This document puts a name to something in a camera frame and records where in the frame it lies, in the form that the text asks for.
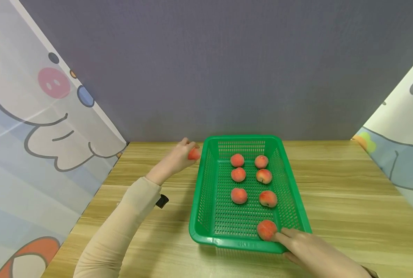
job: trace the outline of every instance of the pink pig nose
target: pink pig nose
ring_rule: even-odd
[[[42,68],[38,79],[41,89],[50,97],[63,98],[70,92],[69,80],[55,68]]]

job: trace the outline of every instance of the black watch strap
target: black watch strap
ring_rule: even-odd
[[[160,199],[156,202],[156,206],[162,209],[167,202],[169,202],[168,197],[163,194],[160,194]]]

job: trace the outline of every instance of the hand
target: hand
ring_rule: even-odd
[[[290,252],[285,252],[284,257],[315,277],[371,278],[361,265],[314,234],[282,228],[272,241],[288,248]]]
[[[188,159],[188,153],[193,147],[199,148],[196,142],[183,138],[151,171],[146,175],[150,181],[162,185],[169,177],[186,167],[195,164],[195,160]]]

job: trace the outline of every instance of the wooden table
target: wooden table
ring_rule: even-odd
[[[173,143],[131,143],[43,277],[72,277],[92,235]],[[382,277],[413,277],[413,209],[354,141],[291,141],[286,152],[313,232]],[[280,255],[200,246],[188,222],[198,164],[169,179],[170,202],[140,226],[120,277],[307,277]]]

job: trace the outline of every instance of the red peach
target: red peach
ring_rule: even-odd
[[[236,153],[230,159],[232,166],[241,167],[244,164],[244,157],[240,153]]]
[[[257,181],[260,181],[263,184],[269,184],[271,182],[272,178],[273,178],[273,176],[271,175],[271,172],[268,171],[267,169],[261,169],[261,170],[257,171],[257,173],[256,173]]]
[[[254,165],[259,169],[265,169],[268,164],[268,158],[265,155],[259,155],[254,159]]]
[[[193,147],[188,154],[189,160],[198,160],[200,158],[200,150],[196,147]]]
[[[236,204],[244,204],[247,201],[247,191],[244,188],[234,188],[232,190],[232,201]]]
[[[278,203],[278,197],[273,191],[265,190],[260,193],[259,202],[261,203],[261,205],[269,208],[274,208]]]
[[[247,173],[245,173],[245,170],[242,169],[241,167],[238,167],[232,170],[232,179],[235,182],[243,181],[246,176],[247,176]]]
[[[273,221],[270,220],[262,220],[257,225],[257,234],[262,240],[271,241],[271,238],[278,232],[278,228]]]

